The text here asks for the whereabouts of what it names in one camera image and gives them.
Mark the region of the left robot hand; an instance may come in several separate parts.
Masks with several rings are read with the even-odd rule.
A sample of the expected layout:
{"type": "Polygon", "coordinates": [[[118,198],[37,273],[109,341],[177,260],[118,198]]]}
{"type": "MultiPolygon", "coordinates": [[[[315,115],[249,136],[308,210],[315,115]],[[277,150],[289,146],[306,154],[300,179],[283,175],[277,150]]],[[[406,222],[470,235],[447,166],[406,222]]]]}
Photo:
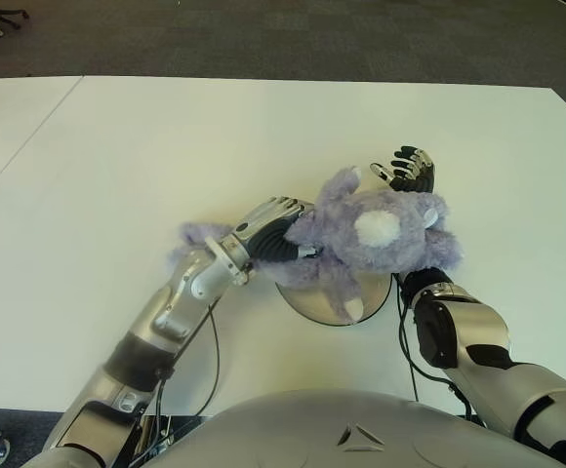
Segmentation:
{"type": "Polygon", "coordinates": [[[292,225],[312,208],[312,204],[295,198],[271,197],[246,214],[220,244],[242,265],[249,260],[285,262],[316,257],[319,249],[286,238],[292,225]]]}

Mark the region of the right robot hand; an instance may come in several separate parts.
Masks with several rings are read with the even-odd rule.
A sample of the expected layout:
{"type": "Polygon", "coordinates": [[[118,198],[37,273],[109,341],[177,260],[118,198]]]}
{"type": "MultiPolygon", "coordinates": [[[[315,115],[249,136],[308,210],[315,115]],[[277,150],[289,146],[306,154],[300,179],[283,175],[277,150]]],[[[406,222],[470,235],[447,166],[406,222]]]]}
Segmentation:
{"type": "Polygon", "coordinates": [[[423,149],[415,146],[401,146],[393,153],[388,167],[372,163],[370,170],[395,191],[432,193],[434,189],[434,162],[423,149]]]}

